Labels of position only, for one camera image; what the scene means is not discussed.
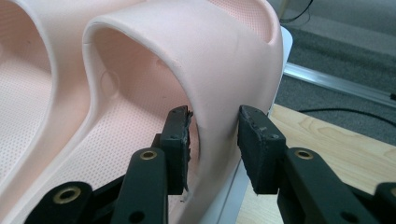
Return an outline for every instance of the plastic part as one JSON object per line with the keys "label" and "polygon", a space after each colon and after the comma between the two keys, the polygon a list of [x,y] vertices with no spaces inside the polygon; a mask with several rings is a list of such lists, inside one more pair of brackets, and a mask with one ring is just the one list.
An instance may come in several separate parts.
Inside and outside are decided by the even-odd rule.
{"label": "plastic part", "polygon": [[88,116],[5,222],[23,221],[48,190],[71,179],[97,189],[123,175],[131,155],[151,144],[167,111],[179,105],[196,119],[191,190],[169,198],[170,222],[198,221],[238,162],[239,106],[268,111],[280,81],[276,14],[266,2],[247,2],[267,15],[265,23],[254,21],[267,39],[200,0],[149,1],[91,20],[83,38]]}

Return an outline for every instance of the wooden surface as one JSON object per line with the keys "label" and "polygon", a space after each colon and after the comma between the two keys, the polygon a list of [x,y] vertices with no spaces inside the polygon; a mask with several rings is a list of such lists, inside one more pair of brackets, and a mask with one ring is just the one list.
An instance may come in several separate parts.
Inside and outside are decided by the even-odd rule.
{"label": "wooden surface", "polygon": [[[346,183],[369,193],[396,182],[396,147],[275,105],[272,122],[288,147],[316,151]],[[283,223],[276,196],[257,196],[249,184],[237,223]]]}

